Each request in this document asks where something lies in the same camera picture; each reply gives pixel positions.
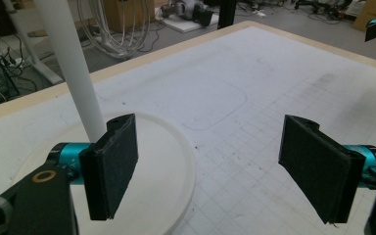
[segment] white round platform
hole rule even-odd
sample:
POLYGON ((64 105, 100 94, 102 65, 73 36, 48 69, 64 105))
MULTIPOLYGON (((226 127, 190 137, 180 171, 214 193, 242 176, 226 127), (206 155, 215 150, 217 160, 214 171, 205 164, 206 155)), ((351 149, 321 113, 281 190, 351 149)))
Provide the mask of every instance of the white round platform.
MULTIPOLYGON (((105 120, 118 116, 106 116, 105 120)), ((139 161, 115 219, 91 221, 84 186, 71 186, 80 234, 163 235, 185 213, 196 175, 189 141, 173 125, 146 114, 136 114, 136 129, 139 161)), ((49 151, 60 142, 88 142, 82 124, 49 139, 28 158, 14 182, 42 165, 49 151)))

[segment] textured rubber pad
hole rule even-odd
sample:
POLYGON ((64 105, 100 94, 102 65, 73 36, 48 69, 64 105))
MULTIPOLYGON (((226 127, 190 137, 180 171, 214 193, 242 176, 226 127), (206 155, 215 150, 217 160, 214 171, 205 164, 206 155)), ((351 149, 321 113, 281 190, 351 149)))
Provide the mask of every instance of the textured rubber pad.
POLYGON ((324 223, 347 222, 364 161, 320 132, 316 122, 285 116, 279 163, 324 223))

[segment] table surface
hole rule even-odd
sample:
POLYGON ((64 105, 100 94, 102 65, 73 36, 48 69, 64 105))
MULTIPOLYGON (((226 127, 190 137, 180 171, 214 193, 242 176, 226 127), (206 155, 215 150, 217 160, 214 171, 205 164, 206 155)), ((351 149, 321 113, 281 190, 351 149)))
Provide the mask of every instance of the table surface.
MULTIPOLYGON (((163 118, 191 141, 197 183, 174 234, 362 234, 375 192, 324 225, 277 163, 285 115, 342 144, 376 145, 376 61, 244 22, 91 74, 103 114, 163 118)), ((79 122, 65 84, 0 105, 0 193, 79 122)))

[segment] circular outline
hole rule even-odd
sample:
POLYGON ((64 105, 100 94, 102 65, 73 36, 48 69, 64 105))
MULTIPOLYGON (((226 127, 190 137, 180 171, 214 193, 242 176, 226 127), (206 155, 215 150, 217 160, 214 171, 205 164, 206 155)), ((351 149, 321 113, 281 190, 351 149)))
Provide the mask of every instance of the circular outline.
POLYGON ((43 170, 43 171, 41 171, 39 173, 36 173, 32 177, 32 182, 34 182, 34 183, 44 183, 44 182, 47 182, 47 181, 51 180, 56 175, 57 175, 57 172, 55 170, 52 170, 52 169, 43 170), (43 178, 43 179, 38 178, 41 174, 44 174, 44 173, 50 173, 50 175, 48 177, 43 178))

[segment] white pole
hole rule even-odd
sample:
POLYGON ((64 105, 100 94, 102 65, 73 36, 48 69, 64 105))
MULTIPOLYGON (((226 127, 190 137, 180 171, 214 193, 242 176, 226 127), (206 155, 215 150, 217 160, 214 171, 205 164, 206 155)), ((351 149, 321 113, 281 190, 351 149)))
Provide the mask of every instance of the white pole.
POLYGON ((90 142, 106 133, 67 0, 34 0, 90 142))

